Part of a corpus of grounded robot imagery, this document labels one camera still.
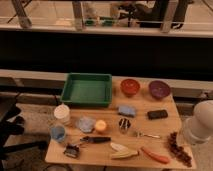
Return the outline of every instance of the green plastic tray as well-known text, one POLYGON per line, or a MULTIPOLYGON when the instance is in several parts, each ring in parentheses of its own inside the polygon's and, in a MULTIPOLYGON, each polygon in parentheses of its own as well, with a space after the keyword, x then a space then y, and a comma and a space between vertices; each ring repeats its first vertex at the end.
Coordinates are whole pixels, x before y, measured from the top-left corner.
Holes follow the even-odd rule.
POLYGON ((69 73, 61 101, 76 106, 107 107, 112 100, 110 74, 69 73))

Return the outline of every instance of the blue sponge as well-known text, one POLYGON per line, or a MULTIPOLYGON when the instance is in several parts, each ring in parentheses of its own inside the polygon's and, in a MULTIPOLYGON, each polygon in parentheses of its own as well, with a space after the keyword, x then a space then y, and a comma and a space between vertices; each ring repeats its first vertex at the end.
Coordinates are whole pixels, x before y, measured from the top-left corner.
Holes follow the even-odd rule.
POLYGON ((136 111, 134 107, 126 106, 126 105, 120 105, 118 107, 118 113, 120 115, 134 117, 136 115, 136 111))

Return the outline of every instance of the black wall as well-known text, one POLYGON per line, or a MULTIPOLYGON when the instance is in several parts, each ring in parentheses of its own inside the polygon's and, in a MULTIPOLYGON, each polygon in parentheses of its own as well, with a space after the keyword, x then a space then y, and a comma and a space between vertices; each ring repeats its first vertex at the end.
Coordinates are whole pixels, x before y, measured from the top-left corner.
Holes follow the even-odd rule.
POLYGON ((213 80, 213 39, 0 31, 0 68, 213 80))

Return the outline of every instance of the white container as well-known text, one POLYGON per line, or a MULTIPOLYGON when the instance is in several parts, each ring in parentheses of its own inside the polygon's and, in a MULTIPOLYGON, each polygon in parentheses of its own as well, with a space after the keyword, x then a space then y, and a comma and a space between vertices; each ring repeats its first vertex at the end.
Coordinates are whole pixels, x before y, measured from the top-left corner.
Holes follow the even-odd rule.
POLYGON ((68 125, 70 123, 70 108, 65 104, 61 104, 55 108, 54 116, 62 124, 68 125))
POLYGON ((194 116, 184 122, 182 132, 190 144, 209 141, 213 134, 213 100, 203 101, 195 106, 194 116))

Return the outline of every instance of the blue cup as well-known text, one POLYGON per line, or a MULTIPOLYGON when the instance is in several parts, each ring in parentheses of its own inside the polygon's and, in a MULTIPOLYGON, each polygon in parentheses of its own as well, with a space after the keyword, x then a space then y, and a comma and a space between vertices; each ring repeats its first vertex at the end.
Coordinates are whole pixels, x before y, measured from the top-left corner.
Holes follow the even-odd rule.
POLYGON ((63 126, 54 126, 50 128, 50 136, 52 139, 61 143, 65 140, 66 133, 63 126))

